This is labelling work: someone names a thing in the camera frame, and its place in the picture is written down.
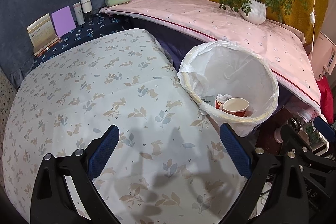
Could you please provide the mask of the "red white paper cup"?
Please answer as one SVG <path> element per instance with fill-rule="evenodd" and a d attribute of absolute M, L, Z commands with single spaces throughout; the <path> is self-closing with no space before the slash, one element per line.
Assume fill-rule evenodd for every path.
<path fill-rule="evenodd" d="M 244 98 L 230 98 L 226 101 L 216 99 L 215 106 L 227 114 L 244 117 L 250 104 Z"/>

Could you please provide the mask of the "white cotton glove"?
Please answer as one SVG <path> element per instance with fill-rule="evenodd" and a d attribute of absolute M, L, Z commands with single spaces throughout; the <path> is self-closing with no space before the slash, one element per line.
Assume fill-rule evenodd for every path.
<path fill-rule="evenodd" d="M 232 98 L 232 96 L 229 95 L 229 94 L 224 94 L 224 95 L 218 94 L 217 95 L 217 101 L 221 102 L 221 103 L 224 103 L 224 102 L 226 102 L 227 100 L 229 100 L 231 98 Z"/>

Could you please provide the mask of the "white-lined trash bin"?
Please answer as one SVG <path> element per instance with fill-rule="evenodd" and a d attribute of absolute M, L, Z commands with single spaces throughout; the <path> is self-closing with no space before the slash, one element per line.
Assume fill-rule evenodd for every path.
<path fill-rule="evenodd" d="M 278 82 L 266 61 L 232 42 L 193 47 L 181 62 L 178 78 L 203 114 L 218 125 L 228 123 L 242 137 L 266 121 L 278 106 Z M 218 94 L 247 100 L 250 115 L 237 117 L 202 100 Z"/>

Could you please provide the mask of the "red cloth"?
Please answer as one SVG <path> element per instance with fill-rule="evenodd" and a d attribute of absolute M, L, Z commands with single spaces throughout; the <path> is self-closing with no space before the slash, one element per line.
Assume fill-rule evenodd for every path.
<path fill-rule="evenodd" d="M 328 124 L 334 123 L 334 101 L 333 94 L 326 76 L 317 81 L 321 93 L 321 114 L 323 114 Z"/>

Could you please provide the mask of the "pink sheet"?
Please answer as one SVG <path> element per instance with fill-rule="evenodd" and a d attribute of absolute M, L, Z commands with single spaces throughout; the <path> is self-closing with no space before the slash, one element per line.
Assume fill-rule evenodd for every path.
<path fill-rule="evenodd" d="M 304 34 L 291 26 L 273 20 L 256 25 L 208 0 L 130 0 L 101 12 L 147 20 L 206 43 L 236 43 L 262 56 L 281 85 L 321 111 L 321 93 L 303 46 Z"/>

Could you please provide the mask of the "desk calendar on stand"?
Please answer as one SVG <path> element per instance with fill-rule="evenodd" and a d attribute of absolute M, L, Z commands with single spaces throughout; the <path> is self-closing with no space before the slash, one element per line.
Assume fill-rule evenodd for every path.
<path fill-rule="evenodd" d="M 46 14 L 36 20 L 27 27 L 31 43 L 33 45 L 34 56 L 37 57 L 41 53 L 52 47 L 60 41 L 57 36 L 49 14 Z"/>

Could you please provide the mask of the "purple card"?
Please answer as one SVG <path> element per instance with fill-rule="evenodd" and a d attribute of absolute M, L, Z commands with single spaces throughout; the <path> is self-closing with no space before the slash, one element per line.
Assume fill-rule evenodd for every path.
<path fill-rule="evenodd" d="M 51 18 L 59 38 L 76 28 L 69 6 L 53 12 Z"/>

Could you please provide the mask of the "navy floral cloth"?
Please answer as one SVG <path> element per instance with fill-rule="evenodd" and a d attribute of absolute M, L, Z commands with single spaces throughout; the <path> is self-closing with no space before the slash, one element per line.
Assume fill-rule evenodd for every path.
<path fill-rule="evenodd" d="M 49 59 L 102 36 L 110 35 L 132 28 L 132 24 L 125 16 L 106 14 L 95 15 L 92 20 L 74 28 L 60 38 L 49 50 L 44 51 L 40 56 L 34 58 L 33 69 L 48 61 Z"/>

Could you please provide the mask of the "white tube bottle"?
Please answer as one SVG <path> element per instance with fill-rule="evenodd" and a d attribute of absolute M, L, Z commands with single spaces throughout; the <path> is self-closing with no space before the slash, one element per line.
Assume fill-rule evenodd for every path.
<path fill-rule="evenodd" d="M 85 23 L 85 21 L 84 21 L 84 16 L 83 16 L 82 8 L 81 8 L 81 3 L 80 2 L 75 3 L 73 5 L 73 9 L 74 9 L 75 16 L 76 16 L 76 19 L 77 19 L 77 24 L 79 26 L 83 25 Z"/>

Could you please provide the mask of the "white jar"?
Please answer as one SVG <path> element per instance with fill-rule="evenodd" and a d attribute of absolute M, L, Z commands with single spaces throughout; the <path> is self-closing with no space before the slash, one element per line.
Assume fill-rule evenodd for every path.
<path fill-rule="evenodd" d="M 81 0 L 81 7 L 84 14 L 87 14 L 92 11 L 92 3 L 91 0 Z"/>

